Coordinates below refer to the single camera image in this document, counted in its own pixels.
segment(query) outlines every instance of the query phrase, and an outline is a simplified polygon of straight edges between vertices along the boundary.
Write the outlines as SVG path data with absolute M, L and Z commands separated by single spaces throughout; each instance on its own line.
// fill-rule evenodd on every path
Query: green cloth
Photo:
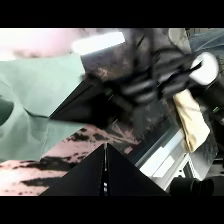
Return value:
M 83 127 L 39 117 L 49 117 L 77 87 L 82 74 L 76 54 L 0 62 L 0 161 L 40 160 Z

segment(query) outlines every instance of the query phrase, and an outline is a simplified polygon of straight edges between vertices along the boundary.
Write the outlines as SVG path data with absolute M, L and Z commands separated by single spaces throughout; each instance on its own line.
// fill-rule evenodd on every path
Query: yellow cloth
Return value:
M 173 98 L 183 125 L 188 150 L 194 152 L 204 143 L 210 129 L 189 90 L 184 90 Z

